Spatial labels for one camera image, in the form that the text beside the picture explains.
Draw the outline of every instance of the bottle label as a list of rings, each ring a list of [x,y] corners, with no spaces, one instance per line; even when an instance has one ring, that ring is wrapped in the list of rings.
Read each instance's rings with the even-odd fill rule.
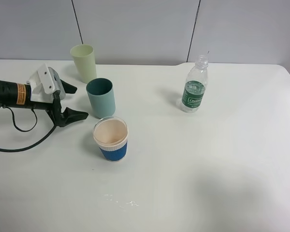
[[[185,90],[182,103],[189,108],[197,108],[201,105],[205,87],[201,82],[188,81],[185,84]]]

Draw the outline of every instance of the white table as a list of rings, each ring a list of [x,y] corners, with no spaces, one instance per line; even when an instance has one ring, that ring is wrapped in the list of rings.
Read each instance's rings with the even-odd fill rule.
[[[43,63],[0,60],[0,80],[25,83]],[[63,106],[91,114],[72,61],[46,61],[78,87]],[[0,232],[290,232],[290,75],[278,65],[210,64],[197,113],[177,108],[193,63],[99,65],[114,83],[128,152],[109,162],[87,120],[38,147],[0,153]],[[0,147],[38,141],[52,123],[14,129],[0,109]],[[30,110],[16,109],[30,128]]]

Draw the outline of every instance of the water bottle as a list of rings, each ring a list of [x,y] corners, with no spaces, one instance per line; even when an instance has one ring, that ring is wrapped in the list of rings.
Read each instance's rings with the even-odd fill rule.
[[[200,108],[207,87],[207,66],[208,57],[200,55],[186,78],[184,94],[180,104],[182,111],[193,113]]]

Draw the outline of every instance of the blue paper cup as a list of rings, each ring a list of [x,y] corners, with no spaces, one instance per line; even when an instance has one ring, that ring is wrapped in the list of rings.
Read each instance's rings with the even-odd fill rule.
[[[125,121],[119,117],[104,117],[93,129],[93,138],[109,161],[120,161],[125,157],[128,134]]]

